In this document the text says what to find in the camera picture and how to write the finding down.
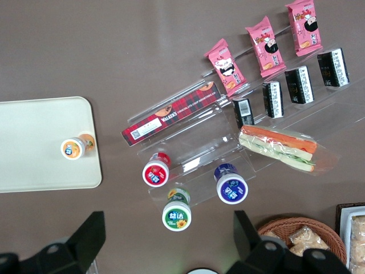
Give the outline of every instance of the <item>yogurt cup lid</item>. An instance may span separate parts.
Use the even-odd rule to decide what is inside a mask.
[[[69,160],[77,160],[85,153],[85,145],[79,138],[71,138],[62,142],[62,155]]]
[[[217,182],[219,198],[226,204],[238,204],[249,192],[245,180],[237,174],[227,174]]]
[[[190,208],[182,202],[168,203],[162,214],[162,222],[171,231],[183,231],[192,221]]]
[[[149,161],[143,168],[142,178],[151,187],[161,187],[169,179],[169,168],[161,161]]]

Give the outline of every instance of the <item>clear plastic tray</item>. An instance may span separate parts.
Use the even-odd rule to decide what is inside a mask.
[[[167,184],[162,187],[151,188],[148,192],[160,212],[163,211],[167,203],[168,192],[176,187],[183,188],[190,193],[190,207],[194,207],[210,198],[218,196],[217,183],[214,180],[214,170],[222,163],[233,164],[246,182],[256,176],[248,162],[246,152],[240,151],[240,148],[237,148],[217,159],[212,159],[199,168],[187,170],[182,175],[176,175],[180,172],[179,168],[171,170],[171,178]]]
[[[316,50],[309,55],[297,57],[294,43],[292,41],[288,42],[292,40],[289,27],[277,32],[275,36],[284,60],[289,60],[285,62],[287,69],[303,65],[308,67],[315,100],[308,104],[292,103],[287,89],[285,71],[279,71],[265,79],[261,78],[252,47],[244,49],[238,54],[234,54],[236,64],[238,67],[244,68],[249,63],[252,64],[252,69],[242,71],[249,83],[242,86],[236,92],[234,98],[244,97],[250,99],[256,124],[299,131],[311,135],[319,141],[365,117],[363,106],[356,103],[336,102],[333,99],[334,95],[338,95],[341,91],[354,86],[353,83],[340,88],[325,87],[323,84],[317,55],[323,51],[338,48],[338,45],[334,44]],[[138,122],[138,119],[150,115],[162,106],[171,104],[174,100],[203,86],[206,82],[214,81],[221,93],[224,93],[225,89],[214,69],[203,73],[202,77],[202,82],[197,82],[165,102],[161,102],[150,110],[130,119],[129,122]],[[269,80],[276,80],[281,83],[285,112],[283,118],[272,119],[265,114],[262,83]],[[163,187],[149,190],[152,199],[158,204],[160,210],[163,209],[167,200],[168,190],[176,186],[186,186],[187,190],[192,192],[192,206],[215,196],[216,188],[213,186],[210,190],[207,190],[205,181],[210,176],[208,173],[212,173],[217,165],[214,168],[211,166],[209,171],[206,170],[207,165],[212,164],[212,161],[219,161],[219,159],[231,159],[231,155],[237,155],[237,150],[243,150],[240,155],[244,154],[245,157],[240,156],[232,160],[242,161],[241,164],[244,167],[250,167],[245,170],[248,177],[251,173],[254,174],[255,171],[262,170],[276,162],[274,159],[249,150],[237,148],[239,129],[231,101],[231,98],[222,95],[216,103],[219,107],[214,106],[216,109],[213,110],[213,113],[207,114],[211,111],[211,108],[201,111],[201,113],[207,114],[206,119],[201,119],[200,114],[195,115],[141,143],[142,150],[139,152],[139,157],[144,164],[154,152],[158,151],[166,152],[172,159],[171,176],[174,174],[175,178],[172,180],[170,177],[170,181]],[[333,119],[333,116],[339,116],[339,119]]]

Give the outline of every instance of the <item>brown table surface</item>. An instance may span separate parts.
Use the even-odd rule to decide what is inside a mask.
[[[265,15],[274,29],[287,26],[289,2],[1,0],[0,100],[87,98],[103,181],[90,190],[0,194],[0,252],[27,258],[103,210],[107,240],[99,273],[178,274],[196,267],[224,273],[238,259],[234,210],[245,210],[255,225],[293,213],[334,227],[337,204],[364,202],[365,123],[359,122],[321,142],[342,156],[331,172],[313,177],[275,163],[249,181],[243,203],[212,198],[192,209],[186,231],[174,233],[164,228],[141,179],[138,146],[128,147],[120,135],[128,118],[198,81],[211,68],[203,55],[219,39],[237,53],[250,45],[245,27]],[[361,78],[365,2],[315,5],[323,44],[342,46],[351,80]],[[257,64],[240,69],[258,72]]]

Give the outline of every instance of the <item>white cutting board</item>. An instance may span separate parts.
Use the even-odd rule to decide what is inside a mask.
[[[89,133],[95,148],[66,159],[62,141]],[[102,181],[90,103],[82,97],[0,103],[0,192],[97,187]]]

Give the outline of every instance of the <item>label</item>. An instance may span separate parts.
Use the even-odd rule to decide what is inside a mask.
[[[313,92],[310,85],[309,75],[307,67],[299,68],[299,77],[302,82],[303,95],[305,99],[305,103],[313,102]]]
[[[144,173],[145,179],[153,185],[158,186],[166,180],[166,170],[159,166],[150,166]]]
[[[161,127],[162,124],[158,118],[150,121],[147,124],[144,124],[143,126],[137,128],[136,130],[133,130],[131,132],[131,135],[134,140],[137,140],[138,138],[141,138],[142,136],[150,133],[151,131]]]
[[[63,145],[63,151],[69,158],[76,158],[81,153],[80,145],[73,141],[66,142]]]
[[[168,202],[183,202],[187,206],[189,205],[189,201],[185,195],[179,193],[177,189],[170,190],[167,196]]]
[[[273,102],[273,116],[274,118],[282,117],[280,85],[278,83],[271,83],[270,88],[271,101]]]
[[[344,66],[341,49],[337,49],[332,52],[332,59],[333,59],[333,64],[335,66],[335,71],[339,86],[341,87],[348,84],[348,79],[346,76],[346,69]]]
[[[170,157],[163,152],[157,152],[157,153],[153,154],[152,157],[150,158],[150,161],[152,161],[152,160],[162,161],[167,166],[170,166],[170,163],[171,163]]]
[[[239,101],[238,102],[238,105],[240,107],[241,116],[251,115],[251,110],[250,110],[250,106],[249,106],[249,101],[248,100]]]
[[[245,197],[246,187],[239,180],[228,180],[221,187],[221,195],[223,199],[229,202],[235,202]]]
[[[188,215],[181,209],[172,209],[165,216],[167,225],[174,229],[184,228],[188,223]]]
[[[214,179],[216,181],[219,181],[219,179],[221,179],[222,176],[227,175],[227,174],[232,174],[232,173],[238,174],[238,171],[237,171],[237,169],[234,165],[232,165],[232,164],[221,164],[214,171]]]

